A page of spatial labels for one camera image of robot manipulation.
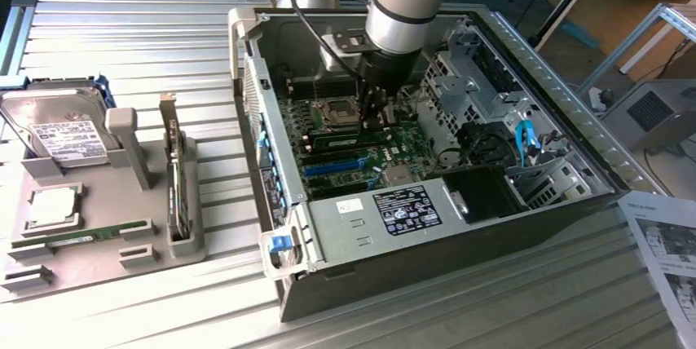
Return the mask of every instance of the green circuit board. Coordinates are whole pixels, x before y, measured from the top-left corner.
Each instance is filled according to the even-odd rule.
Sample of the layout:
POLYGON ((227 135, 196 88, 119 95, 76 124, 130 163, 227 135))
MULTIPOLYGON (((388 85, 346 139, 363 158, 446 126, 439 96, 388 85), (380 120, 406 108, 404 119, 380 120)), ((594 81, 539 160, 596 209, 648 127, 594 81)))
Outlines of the green circuit board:
POLYGON ((410 182, 427 178, 434 156, 418 121, 403 120, 383 131, 358 133, 354 97, 319 101, 283 99, 279 106, 300 177, 312 199, 390 187, 394 185, 390 173, 408 174, 404 177, 410 182), (330 112, 322 106, 338 110, 330 112), (359 168, 326 174, 307 172, 356 162, 359 168))

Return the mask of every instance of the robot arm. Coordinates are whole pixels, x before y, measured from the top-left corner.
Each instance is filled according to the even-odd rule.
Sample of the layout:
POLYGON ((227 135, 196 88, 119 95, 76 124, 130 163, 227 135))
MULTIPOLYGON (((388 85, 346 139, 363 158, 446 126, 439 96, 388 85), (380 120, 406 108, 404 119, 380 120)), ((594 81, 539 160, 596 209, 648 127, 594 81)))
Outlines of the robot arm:
MULTIPOLYGON (((336 7, 339 0, 296 0, 302 8, 336 7)), ((386 115, 399 88, 414 70, 428 27, 442 0, 371 0, 364 40, 374 50, 366 51, 358 65, 363 80, 358 82, 362 128, 379 130, 392 123, 386 115)), ((291 0, 279 0, 290 7, 291 0)))

